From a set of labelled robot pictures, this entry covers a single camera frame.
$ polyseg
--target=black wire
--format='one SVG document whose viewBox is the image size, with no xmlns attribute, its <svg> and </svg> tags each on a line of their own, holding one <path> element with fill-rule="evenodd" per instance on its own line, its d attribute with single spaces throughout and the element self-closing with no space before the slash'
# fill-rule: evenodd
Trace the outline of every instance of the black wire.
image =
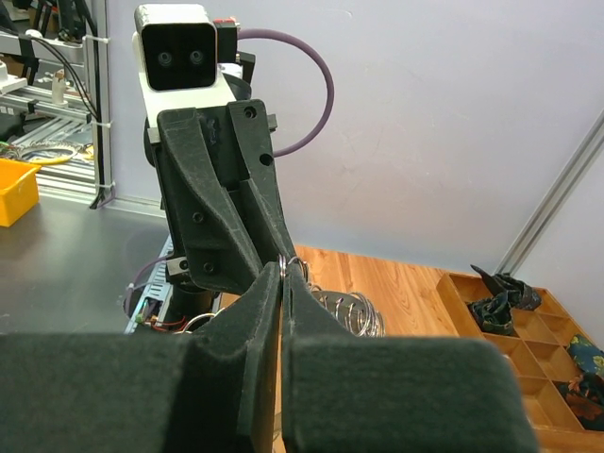
<svg viewBox="0 0 604 453">
<path fill-rule="evenodd" d="M 92 35 L 98 37 L 98 29 L 96 23 L 92 19 L 91 11 L 88 9 L 88 5 L 84 0 L 74 0 L 75 10 L 78 14 L 83 14 L 91 28 Z"/>
<path fill-rule="evenodd" d="M 80 96 L 82 97 L 82 102 L 84 104 L 84 107 L 86 107 L 86 110 L 92 115 L 92 117 L 96 121 L 98 121 L 98 119 L 99 119 L 98 112 L 97 112 L 96 108 L 94 107 L 94 104 L 92 103 L 91 98 L 86 93 L 82 79 L 79 77 L 79 75 L 77 75 L 76 70 L 74 69 L 73 65 L 67 60 L 67 58 L 65 58 L 65 56 L 58 49 L 56 49 L 51 44 L 49 44 L 46 40 L 41 39 L 41 38 L 36 38 L 34 36 L 27 36 L 27 35 L 19 35 L 19 33 L 14 32 L 8 28 L 1 27 L 1 26 L 0 26 L 0 31 L 4 31 L 5 33 L 8 33 L 9 35 L 16 36 L 20 39 L 32 40 L 34 42 L 37 42 L 42 47 L 44 47 L 46 50 L 48 50 L 48 52 L 53 54 L 55 56 L 55 58 L 58 61 L 60 61 L 63 64 L 63 66 L 65 67 L 65 69 L 67 69 L 67 71 L 72 75 L 72 78 L 74 79 L 74 83 L 75 83 L 75 88 L 77 89 Z"/>
</svg>

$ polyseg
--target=camera lens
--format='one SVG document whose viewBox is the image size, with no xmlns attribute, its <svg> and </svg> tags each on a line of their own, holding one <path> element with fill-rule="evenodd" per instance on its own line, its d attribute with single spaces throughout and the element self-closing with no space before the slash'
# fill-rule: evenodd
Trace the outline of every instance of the camera lens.
<svg viewBox="0 0 604 453">
<path fill-rule="evenodd" d="M 199 66 L 204 62 L 204 54 L 200 50 L 193 50 L 189 55 L 189 61 L 193 66 Z"/>
<path fill-rule="evenodd" d="M 172 54 L 170 52 L 161 52 L 158 55 L 158 63 L 164 68 L 172 66 Z"/>
</svg>

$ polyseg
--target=bolt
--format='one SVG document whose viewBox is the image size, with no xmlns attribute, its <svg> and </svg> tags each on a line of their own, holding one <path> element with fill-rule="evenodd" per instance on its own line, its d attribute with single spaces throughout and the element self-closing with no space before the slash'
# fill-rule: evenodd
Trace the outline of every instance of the bolt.
<svg viewBox="0 0 604 453">
<path fill-rule="evenodd" d="M 204 214 L 203 213 L 196 212 L 195 214 L 193 214 L 193 221 L 196 224 L 201 224 L 204 220 L 205 220 L 205 218 L 204 218 Z"/>
<path fill-rule="evenodd" d="M 208 261 L 204 264 L 204 272 L 206 274 L 213 274 L 214 273 L 214 263 L 211 261 Z"/>
</svg>

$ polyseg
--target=metal table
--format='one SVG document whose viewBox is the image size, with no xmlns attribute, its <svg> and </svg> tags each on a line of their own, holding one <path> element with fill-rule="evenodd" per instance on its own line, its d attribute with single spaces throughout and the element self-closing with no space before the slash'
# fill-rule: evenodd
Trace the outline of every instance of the metal table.
<svg viewBox="0 0 604 453">
<path fill-rule="evenodd" d="M 124 332 L 126 285 L 167 234 L 160 217 L 44 196 L 0 227 L 0 333 Z"/>
</svg>

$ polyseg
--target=wooden table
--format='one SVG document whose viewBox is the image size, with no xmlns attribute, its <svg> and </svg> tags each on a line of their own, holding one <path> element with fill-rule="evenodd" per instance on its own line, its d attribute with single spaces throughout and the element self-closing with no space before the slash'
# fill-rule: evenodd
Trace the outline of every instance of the wooden table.
<svg viewBox="0 0 604 453">
<path fill-rule="evenodd" d="M 436 284 L 443 275 L 433 267 L 378 260 L 305 246 L 296 248 L 310 266 L 311 281 L 325 290 L 360 292 L 373 302 L 384 317 L 387 335 L 455 335 L 457 331 L 446 312 Z M 224 306 L 236 297 L 226 297 Z M 281 413 L 281 372 L 277 363 L 275 414 Z M 279 438 L 276 453 L 285 453 Z"/>
</svg>

